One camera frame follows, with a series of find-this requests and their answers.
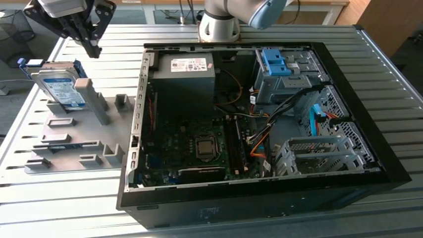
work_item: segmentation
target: motherboard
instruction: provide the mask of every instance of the motherboard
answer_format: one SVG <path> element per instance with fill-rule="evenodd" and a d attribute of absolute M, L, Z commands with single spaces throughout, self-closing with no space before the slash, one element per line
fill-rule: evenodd
<path fill-rule="evenodd" d="M 247 152 L 247 117 L 166 119 L 158 124 L 146 148 L 146 186 L 259 177 L 259 164 Z"/>

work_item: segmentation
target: blue drive bay latch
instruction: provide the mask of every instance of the blue drive bay latch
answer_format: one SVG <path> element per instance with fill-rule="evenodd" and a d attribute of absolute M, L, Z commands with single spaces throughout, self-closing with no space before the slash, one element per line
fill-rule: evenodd
<path fill-rule="evenodd" d="M 270 69 L 270 76 L 291 76 L 291 69 L 285 64 L 285 57 L 278 49 L 263 49 L 263 60 Z"/>

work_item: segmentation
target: ram slot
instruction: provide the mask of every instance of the ram slot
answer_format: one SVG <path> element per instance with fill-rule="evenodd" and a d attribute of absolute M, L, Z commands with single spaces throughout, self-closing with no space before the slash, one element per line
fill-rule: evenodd
<path fill-rule="evenodd" d="M 230 157 L 230 170 L 234 175 L 239 175 L 245 173 L 249 168 L 245 142 L 237 117 L 229 117 L 223 120 L 223 132 Z"/>

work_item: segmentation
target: floor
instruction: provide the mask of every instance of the floor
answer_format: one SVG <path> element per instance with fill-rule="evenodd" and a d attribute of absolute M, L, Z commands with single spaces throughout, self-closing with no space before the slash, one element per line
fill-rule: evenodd
<path fill-rule="evenodd" d="M 158 24 L 178 24 L 179 12 L 170 13 L 168 18 L 162 11 L 156 11 L 156 22 Z M 28 43 L 30 48 L 34 51 L 36 58 L 47 59 L 50 53 L 55 47 L 58 36 L 50 32 L 36 22 L 30 20 L 30 24 L 36 32 L 36 38 Z M 144 14 L 140 11 L 134 10 L 118 10 L 112 19 L 111 24 L 146 24 Z M 407 41 L 401 47 L 399 51 L 393 57 L 393 62 L 397 65 L 406 65 L 403 68 L 403 74 L 417 87 L 421 93 L 423 93 L 423 43 L 414 45 L 413 41 Z M 11 92 L 7 96 L 0 96 L 0 143 L 2 137 L 7 134 L 8 129 L 14 123 L 15 117 L 19 113 L 19 109 L 24 103 L 28 92 L 32 87 L 32 82 L 28 81 L 14 81 L 4 82 L 4 80 L 19 80 L 26 79 L 24 74 L 19 69 L 11 69 L 0 61 L 0 85 L 6 85 Z"/>

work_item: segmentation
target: black cable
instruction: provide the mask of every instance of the black cable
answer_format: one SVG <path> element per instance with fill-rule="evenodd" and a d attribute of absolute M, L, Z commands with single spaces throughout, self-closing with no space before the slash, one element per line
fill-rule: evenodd
<path fill-rule="evenodd" d="M 197 23 L 197 17 L 194 16 L 194 3 L 193 0 L 187 0 L 189 5 L 190 5 L 190 9 L 191 9 L 191 14 L 193 14 L 193 24 Z"/>
<path fill-rule="evenodd" d="M 263 148 L 265 148 L 265 155 L 266 155 L 266 161 L 271 165 L 271 171 L 265 172 L 265 177 L 273 177 L 274 176 L 274 159 L 273 159 L 273 150 L 271 150 L 271 140 L 270 136 L 263 141 Z"/>
<path fill-rule="evenodd" d="M 285 23 L 285 24 L 294 24 L 295 21 L 297 21 L 297 19 L 298 19 L 299 12 L 301 12 L 301 9 L 302 9 L 302 2 L 301 2 L 301 0 L 297 0 L 297 1 L 298 1 L 298 10 L 297 10 L 297 13 L 295 13 L 295 18 L 294 18 L 293 21 L 290 21 L 290 22 L 287 22 L 287 23 Z"/>
<path fill-rule="evenodd" d="M 298 100 L 302 98 L 303 95 L 306 95 L 310 92 L 314 91 L 321 91 L 323 89 L 325 85 L 317 85 L 313 86 L 311 88 L 305 88 L 302 90 L 298 91 L 298 93 L 295 93 L 291 97 L 289 97 L 283 103 L 279 104 L 279 106 L 277 107 L 277 109 L 274 110 L 274 112 L 271 113 L 269 119 L 267 119 L 267 125 L 266 127 L 259 130 L 259 132 L 249 139 L 250 141 L 254 141 L 262 134 L 265 134 L 267 132 L 269 129 L 273 129 L 273 126 L 277 122 L 275 117 L 278 115 L 282 115 L 285 112 L 287 112 L 297 104 Z"/>
<path fill-rule="evenodd" d="M 179 7 L 181 7 L 181 13 L 183 14 L 185 9 L 183 9 L 183 0 L 179 0 Z"/>
<path fill-rule="evenodd" d="M 190 16 L 191 10 L 189 11 L 187 15 L 185 16 L 185 18 L 187 18 Z"/>
<path fill-rule="evenodd" d="M 229 115 L 241 115 L 241 116 L 245 116 L 245 117 L 249 117 L 249 118 L 261 118 L 262 116 L 253 116 L 253 115 L 249 115 L 246 113 L 234 113 L 234 112 L 230 112 L 227 109 L 225 109 L 222 106 L 217 105 L 215 104 L 215 107 L 223 111 L 223 113 L 229 114 Z"/>
<path fill-rule="evenodd" d="M 171 15 L 168 15 L 167 13 L 166 13 L 166 11 L 163 11 L 163 10 L 160 10 L 162 12 L 163 12 L 163 14 L 168 17 L 168 18 L 174 18 L 174 19 L 177 19 L 177 17 L 175 16 L 171 16 Z"/>
<path fill-rule="evenodd" d="M 227 100 L 229 102 L 231 102 L 231 98 L 230 98 L 230 95 L 229 95 L 229 94 L 226 95 L 226 100 Z M 235 109 L 235 111 L 237 111 L 238 113 L 243 113 L 243 112 L 241 111 L 241 109 L 238 108 L 238 106 L 237 106 L 234 103 L 231 103 L 229 106 L 233 106 L 234 109 Z"/>

